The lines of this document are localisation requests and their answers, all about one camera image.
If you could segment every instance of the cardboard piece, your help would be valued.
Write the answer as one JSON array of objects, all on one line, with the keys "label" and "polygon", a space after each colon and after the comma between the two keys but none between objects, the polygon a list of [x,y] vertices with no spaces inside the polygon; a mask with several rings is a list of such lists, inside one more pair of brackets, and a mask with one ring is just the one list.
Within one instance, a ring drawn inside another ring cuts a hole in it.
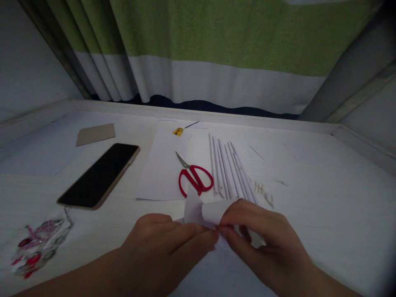
[{"label": "cardboard piece", "polygon": [[83,128],[78,133],[75,146],[82,146],[92,142],[113,138],[115,136],[116,130],[114,129],[113,123]]}]

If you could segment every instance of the table surface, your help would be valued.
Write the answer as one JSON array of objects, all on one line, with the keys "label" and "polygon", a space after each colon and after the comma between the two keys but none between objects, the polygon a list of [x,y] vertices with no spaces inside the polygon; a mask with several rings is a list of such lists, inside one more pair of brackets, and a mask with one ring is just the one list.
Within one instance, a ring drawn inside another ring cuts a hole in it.
[{"label": "table surface", "polygon": [[[84,146],[56,176],[0,175],[0,295],[11,295],[64,274],[120,246],[144,214],[160,212],[173,219],[183,216],[182,200],[141,201],[135,200],[134,192],[157,127],[173,131],[191,121],[74,111],[34,132],[34,137],[25,136],[30,140],[14,158],[37,147],[60,148],[75,143],[78,130],[92,126],[92,119],[97,125],[114,122],[116,138]],[[233,141],[250,178],[273,194],[275,211],[289,219],[314,261],[360,292],[380,294],[392,268],[389,259],[395,246],[394,177],[330,134],[205,124],[207,129],[192,126],[185,130],[192,134],[187,152],[191,164],[211,168],[209,132],[223,141]],[[57,198],[116,142],[139,145],[141,152],[105,203],[95,211],[72,209],[75,227],[56,256],[28,280],[12,275],[10,257],[26,235],[24,226],[37,226],[61,215]],[[50,154],[56,150],[37,158],[45,162]],[[203,193],[202,198],[213,201],[213,191]],[[268,208],[264,198],[261,205]]]}]

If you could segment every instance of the hand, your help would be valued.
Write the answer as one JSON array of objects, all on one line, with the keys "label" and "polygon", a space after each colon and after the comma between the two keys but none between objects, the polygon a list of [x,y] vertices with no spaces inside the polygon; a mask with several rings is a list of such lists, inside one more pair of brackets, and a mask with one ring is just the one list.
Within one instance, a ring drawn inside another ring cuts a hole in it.
[{"label": "hand", "polygon": [[114,251],[111,282],[121,295],[167,296],[213,250],[218,238],[217,231],[198,224],[181,225],[164,214],[145,215]]},{"label": "hand", "polygon": [[[227,225],[240,225],[240,237]],[[263,236],[266,246],[254,248],[246,228]],[[316,267],[286,217],[246,200],[232,204],[219,232],[231,249],[278,296],[308,296]]]}]

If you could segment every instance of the green curtain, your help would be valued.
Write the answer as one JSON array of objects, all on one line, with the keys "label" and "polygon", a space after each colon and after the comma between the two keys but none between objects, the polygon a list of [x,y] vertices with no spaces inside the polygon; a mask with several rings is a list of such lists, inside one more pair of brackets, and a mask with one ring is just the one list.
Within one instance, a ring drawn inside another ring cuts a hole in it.
[{"label": "green curtain", "polygon": [[372,0],[47,0],[102,100],[160,94],[300,114]]}]

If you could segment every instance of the white table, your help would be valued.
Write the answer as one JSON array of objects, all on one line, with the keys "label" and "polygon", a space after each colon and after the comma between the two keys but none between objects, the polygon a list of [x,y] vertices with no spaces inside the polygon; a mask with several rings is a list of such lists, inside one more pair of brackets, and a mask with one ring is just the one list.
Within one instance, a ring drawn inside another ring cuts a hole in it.
[{"label": "white table", "polygon": [[[158,117],[176,119],[177,123],[156,121]],[[92,119],[98,124],[113,121],[116,138],[87,145],[56,176],[0,175],[0,295],[12,295],[64,274],[118,247],[144,214],[160,212],[181,218],[184,201],[136,201],[134,191],[157,127],[172,130],[194,120],[206,122],[208,129],[185,130],[192,134],[187,153],[190,163],[211,168],[208,132],[233,141],[249,176],[271,191],[275,210],[289,219],[314,261],[360,292],[380,294],[395,248],[396,180],[345,144],[358,143],[360,137],[339,125],[80,100],[65,100],[11,121],[2,126],[2,135],[12,139],[57,120],[34,132],[37,137],[23,148],[26,156],[36,145],[55,150],[70,144],[75,138],[68,135],[76,137],[75,131],[92,125]],[[55,144],[46,137],[58,132],[65,137]],[[96,211],[71,210],[75,227],[67,241],[28,280],[10,274],[10,257],[26,235],[24,225],[37,226],[61,214],[62,208],[55,204],[57,198],[116,142],[139,145],[141,152],[105,203]],[[265,160],[249,146],[258,149]],[[362,153],[361,145],[355,149]],[[389,157],[381,154],[367,157]],[[213,191],[202,198],[212,201]],[[262,205],[268,207],[264,198]]]}]

